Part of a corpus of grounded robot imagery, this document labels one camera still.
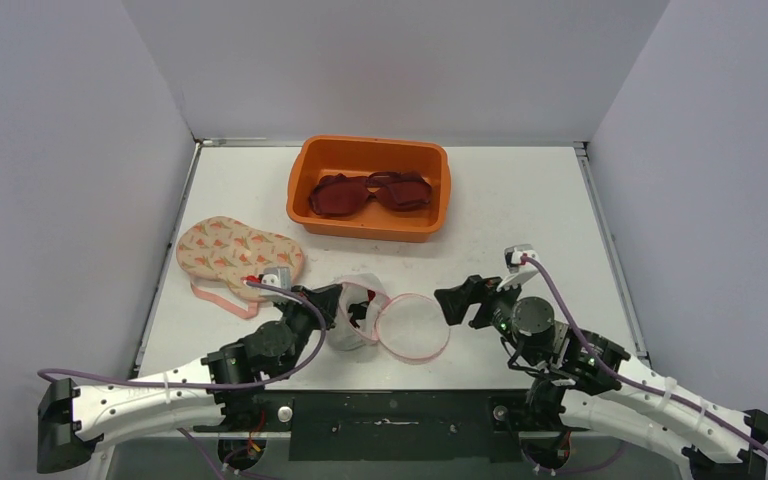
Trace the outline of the white mesh laundry bag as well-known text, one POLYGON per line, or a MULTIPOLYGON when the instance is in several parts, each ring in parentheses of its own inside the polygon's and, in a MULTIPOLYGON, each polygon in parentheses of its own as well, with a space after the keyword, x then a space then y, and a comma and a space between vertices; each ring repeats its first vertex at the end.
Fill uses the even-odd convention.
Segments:
POLYGON ((334 327, 326 334, 331 349, 381 347, 402 362, 421 364, 448 346, 450 326, 435 300, 416 293, 392 296, 369 273, 339 277, 335 284, 341 293, 334 327))

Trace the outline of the orange plastic tub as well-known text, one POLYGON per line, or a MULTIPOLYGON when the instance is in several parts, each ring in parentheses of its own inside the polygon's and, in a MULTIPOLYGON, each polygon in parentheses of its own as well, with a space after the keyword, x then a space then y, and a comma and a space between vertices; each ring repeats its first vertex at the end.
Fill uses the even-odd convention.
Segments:
POLYGON ((437 144, 319 135, 294 162, 286 211, 314 234, 421 243, 442 228, 451 188, 437 144))

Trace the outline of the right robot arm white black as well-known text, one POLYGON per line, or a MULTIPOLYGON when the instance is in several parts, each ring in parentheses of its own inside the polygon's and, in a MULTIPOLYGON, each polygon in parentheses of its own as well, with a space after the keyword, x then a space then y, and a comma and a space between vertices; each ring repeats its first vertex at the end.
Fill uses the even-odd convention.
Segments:
POLYGON ((491 406, 499 427, 589 430, 646 448, 689 470, 694 479, 763 479, 768 414, 732 410, 694 395, 615 342, 576 333, 540 297, 524 297, 500 277, 468 277, 434 293, 446 322, 493 328, 509 348, 508 367, 532 377, 521 400, 491 406))

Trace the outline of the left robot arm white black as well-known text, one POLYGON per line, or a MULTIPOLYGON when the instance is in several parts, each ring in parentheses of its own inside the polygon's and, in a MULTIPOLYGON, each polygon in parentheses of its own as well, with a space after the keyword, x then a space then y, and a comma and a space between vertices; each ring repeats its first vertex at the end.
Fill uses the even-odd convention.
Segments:
POLYGON ((132 380, 43 369, 49 385, 37 407, 36 470, 52 474, 87 463, 96 450, 184 429, 234 432, 263 416, 256 396, 306 367, 324 345, 303 353, 312 334, 335 322, 343 288, 290 290, 263 285, 281 316, 253 333, 170 370, 132 380), (84 379, 83 384, 77 378, 84 379))

